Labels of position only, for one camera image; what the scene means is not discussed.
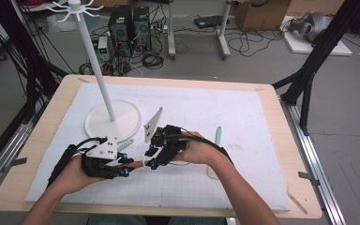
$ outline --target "black pole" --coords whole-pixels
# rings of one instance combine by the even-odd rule
[[[305,135],[308,135],[308,110],[314,76],[359,14],[360,0],[345,0],[305,64],[293,75],[273,84],[275,89],[291,84],[281,95],[281,99],[290,105],[295,105],[297,99],[304,93],[300,126]]]

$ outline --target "round white base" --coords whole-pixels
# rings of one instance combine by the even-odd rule
[[[142,124],[137,106],[123,100],[111,101],[115,121],[111,121],[105,103],[99,104],[86,117],[85,129],[91,137],[117,138],[119,143],[132,137]]]

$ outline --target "white foam board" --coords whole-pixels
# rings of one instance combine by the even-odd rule
[[[159,126],[174,125],[198,130],[213,141],[222,127],[221,146],[227,149],[242,176],[276,211],[291,210],[263,109],[256,93],[198,88],[172,88],[107,84],[111,99],[137,105],[143,123],[163,107]],[[34,202],[45,189],[54,165],[68,145],[87,139],[84,120],[103,102],[98,85],[84,83],[69,107],[51,145],[45,152],[26,200]],[[126,152],[135,160],[144,156],[143,127]],[[130,177],[114,178],[67,195],[63,203],[98,203],[198,208],[232,208],[218,180],[206,174],[206,165],[143,167]]]

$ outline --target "mint green rod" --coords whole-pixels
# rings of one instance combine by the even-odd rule
[[[221,127],[217,127],[215,144],[220,145],[220,141],[221,141]]]
[[[122,143],[121,146],[118,147],[118,152],[121,152],[122,150],[124,150],[125,148],[127,148],[129,145],[131,145],[134,142],[133,139],[129,139],[126,142]]]

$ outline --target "white hook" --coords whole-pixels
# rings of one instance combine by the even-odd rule
[[[56,10],[56,9],[52,9],[51,7],[46,7],[48,10],[53,11],[53,12],[65,12],[67,11],[66,9],[62,9],[62,10]]]
[[[87,10],[97,11],[97,10],[101,10],[102,8],[104,8],[104,6],[101,6],[101,7],[87,7],[86,9],[87,9]]]
[[[57,5],[58,7],[60,8],[68,8],[68,7],[64,7],[64,6],[61,6],[60,4],[56,3],[56,2],[52,2],[53,4]]]
[[[92,13],[85,11],[84,13],[86,13],[87,15],[91,16],[91,17],[98,17],[98,15],[93,15]]]
[[[67,13],[67,16],[63,19],[63,20],[61,20],[61,21],[58,21],[59,23],[61,23],[61,22],[64,22],[64,21],[66,21],[67,19],[68,19],[68,17],[69,17],[69,15],[71,15],[71,13]]]
[[[86,4],[86,5],[83,5],[84,7],[89,7],[89,6],[92,6],[92,4],[93,4],[93,2],[94,2],[95,0],[91,0],[88,4]]]

